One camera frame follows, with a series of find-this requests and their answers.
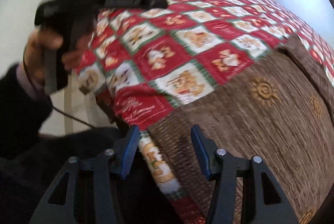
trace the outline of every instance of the cable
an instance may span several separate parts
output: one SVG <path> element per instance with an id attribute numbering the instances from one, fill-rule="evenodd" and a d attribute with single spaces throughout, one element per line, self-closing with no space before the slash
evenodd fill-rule
<path id="1" fill-rule="evenodd" d="M 36 88 L 35 84 L 33 83 L 32 79 L 31 79 L 31 77 L 30 77 L 30 75 L 29 75 L 27 65 L 26 65 L 26 63 L 25 63 L 25 61 L 24 61 L 24 54 L 25 54 L 26 47 L 24 47 L 24 52 L 23 52 L 23 68 L 24 68 L 24 72 L 25 72 L 25 74 L 26 74 L 26 76 L 27 76 L 27 78 L 28 78 L 28 81 L 29 81 L 30 85 L 31 85 L 32 88 L 34 89 L 36 95 L 38 95 L 38 94 L 39 94 L 39 90 Z M 66 117 L 69 117 L 69 118 L 71 118 L 71 119 L 73 119 L 73 120 L 75 120 L 75 121 L 78 121 L 78 122 L 80 122 L 80 123 L 82 123 L 82 124 L 84 124 L 84 125 L 86 125 L 86 126 L 88 126 L 88 127 L 90 127 L 90 128 L 93 128 L 93 129 L 96 128 L 95 126 L 93 126 L 93 125 L 91 125 L 91 124 L 89 124 L 89 123 L 87 123 L 87 122 L 85 122 L 85 121 L 82 121 L 81 119 L 79 119 L 79 118 L 77 118 L 77 117 L 74 117 L 74 116 L 72 116 L 72 115 L 69 115 L 69 114 L 65 113 L 64 111 L 61 111 L 60 109 L 58 109 L 57 107 L 55 107 L 52 103 L 51 103 L 51 107 L 52 107 L 53 110 L 57 111 L 58 113 L 60 113 L 60 114 L 62 114 L 62 115 L 64 115 L 64 116 L 66 116 Z"/>

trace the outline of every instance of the brown bedspread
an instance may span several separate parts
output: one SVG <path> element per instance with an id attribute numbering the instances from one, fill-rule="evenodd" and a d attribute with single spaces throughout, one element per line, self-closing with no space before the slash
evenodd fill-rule
<path id="1" fill-rule="evenodd" d="M 333 95 L 322 66 L 293 35 L 285 46 L 211 94 L 178 107 L 149 132 L 205 214 L 214 182 L 200 173 L 190 140 L 193 124 L 234 156 L 263 157 L 306 223 L 334 182 Z M 240 222 L 241 202 L 238 181 L 235 223 Z"/>

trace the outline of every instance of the patchwork quilt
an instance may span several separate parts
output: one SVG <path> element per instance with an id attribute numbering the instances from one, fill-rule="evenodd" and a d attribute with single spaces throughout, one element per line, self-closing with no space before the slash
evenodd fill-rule
<path id="1" fill-rule="evenodd" d="M 127 124 L 140 127 L 140 151 L 180 218 L 205 223 L 147 128 L 226 84 L 291 34 L 323 65 L 333 86 L 334 53 L 308 24 L 272 0 L 168 4 L 167 9 L 101 12 L 97 37 L 76 72 L 83 92 L 93 92 Z"/>

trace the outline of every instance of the pink shirt cuff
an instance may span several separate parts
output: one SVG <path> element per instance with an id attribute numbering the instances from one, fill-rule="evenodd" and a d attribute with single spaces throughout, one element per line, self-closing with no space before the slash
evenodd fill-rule
<path id="1" fill-rule="evenodd" d="M 45 96 L 44 88 L 41 84 L 36 81 L 32 81 L 37 88 L 37 91 L 31 86 L 28 77 L 26 76 L 24 69 L 18 65 L 16 68 L 16 78 L 23 90 L 28 94 L 30 98 L 36 100 L 41 96 Z"/>

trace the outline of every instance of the person's hand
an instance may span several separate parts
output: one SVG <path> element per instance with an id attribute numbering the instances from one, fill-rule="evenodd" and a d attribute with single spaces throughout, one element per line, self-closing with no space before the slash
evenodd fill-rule
<path id="1" fill-rule="evenodd" d="M 91 33 L 83 35 L 78 40 L 74 51 L 63 54 L 61 61 L 66 70 L 73 69 L 80 64 L 81 56 L 88 49 L 91 37 Z M 32 80 L 44 85 L 43 50 L 45 48 L 57 50 L 62 44 L 62 36 L 50 29 L 35 29 L 30 34 L 24 53 L 24 62 Z"/>

